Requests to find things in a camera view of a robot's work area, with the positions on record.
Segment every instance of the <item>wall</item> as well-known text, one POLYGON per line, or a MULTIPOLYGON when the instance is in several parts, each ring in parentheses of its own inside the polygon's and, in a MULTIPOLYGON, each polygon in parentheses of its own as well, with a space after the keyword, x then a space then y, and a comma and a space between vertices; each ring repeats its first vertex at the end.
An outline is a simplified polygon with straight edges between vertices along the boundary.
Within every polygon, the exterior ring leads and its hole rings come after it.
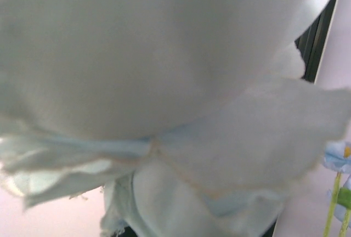
POLYGON ((97 237, 104 214, 100 190, 23 212, 21 200, 0 190, 0 237, 97 237))
MULTIPOLYGON (((351 0, 338 0, 316 84, 322 88, 351 87, 351 0)), ((346 134, 351 141, 351 128, 346 134)), ((335 172, 319 166, 309 174, 310 188, 292 199, 278 219, 274 237, 322 236, 328 211, 326 192, 335 172)), ((341 223, 334 219, 330 236, 338 236, 341 223)))

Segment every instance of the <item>artificial flower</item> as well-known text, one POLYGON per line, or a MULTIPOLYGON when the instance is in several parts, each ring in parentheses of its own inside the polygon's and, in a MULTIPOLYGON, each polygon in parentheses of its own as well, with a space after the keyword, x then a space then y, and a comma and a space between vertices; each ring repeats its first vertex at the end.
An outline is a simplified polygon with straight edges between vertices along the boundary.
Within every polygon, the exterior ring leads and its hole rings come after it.
POLYGON ((105 185, 102 236, 259 236, 351 118, 294 80, 327 1, 0 0, 3 187, 105 185))
POLYGON ((351 174, 351 144, 346 141, 329 142, 325 148, 323 166, 351 174))

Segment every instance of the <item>green stem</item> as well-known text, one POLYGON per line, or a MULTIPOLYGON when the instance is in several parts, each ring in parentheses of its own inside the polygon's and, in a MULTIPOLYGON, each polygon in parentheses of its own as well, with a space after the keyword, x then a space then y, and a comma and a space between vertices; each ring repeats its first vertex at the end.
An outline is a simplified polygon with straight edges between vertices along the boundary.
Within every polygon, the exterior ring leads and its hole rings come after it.
POLYGON ((335 209, 335 206, 336 206, 336 203, 337 203, 337 200, 338 200, 340 179, 341 179, 341 173, 338 172, 336 174, 336 177, 335 177, 335 180, 334 180, 333 193, 331 195, 331 201, 330 201, 330 206, 329 206, 329 211, 328 211, 328 217, 327 217, 327 222, 325 224, 323 237, 328 237, 329 236, 330 226, 331 226, 331 222, 332 222, 333 216, 334 216, 334 209, 335 209))
POLYGON ((349 226, 350 216, 351 216, 351 210, 347 208, 344 216, 344 220, 342 221, 339 237, 346 237, 346 230, 347 230, 347 227, 349 226))

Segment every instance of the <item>yellow flower center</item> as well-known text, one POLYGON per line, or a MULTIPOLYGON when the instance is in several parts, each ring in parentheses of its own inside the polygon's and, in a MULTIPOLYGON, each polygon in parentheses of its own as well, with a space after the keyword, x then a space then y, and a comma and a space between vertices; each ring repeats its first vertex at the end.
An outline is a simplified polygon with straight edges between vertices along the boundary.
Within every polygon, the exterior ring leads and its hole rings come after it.
POLYGON ((345 147, 344 157, 349 157, 351 155, 351 148, 349 146, 345 147))

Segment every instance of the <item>light blue fabric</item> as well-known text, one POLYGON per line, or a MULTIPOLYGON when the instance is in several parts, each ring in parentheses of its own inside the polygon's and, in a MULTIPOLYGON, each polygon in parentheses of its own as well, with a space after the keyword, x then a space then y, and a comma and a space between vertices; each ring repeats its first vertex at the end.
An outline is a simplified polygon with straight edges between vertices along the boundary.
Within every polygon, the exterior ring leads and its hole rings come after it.
POLYGON ((323 166, 336 172, 351 174, 351 156, 344 157, 347 146, 351 147, 351 143, 329 142, 325 149, 323 166))

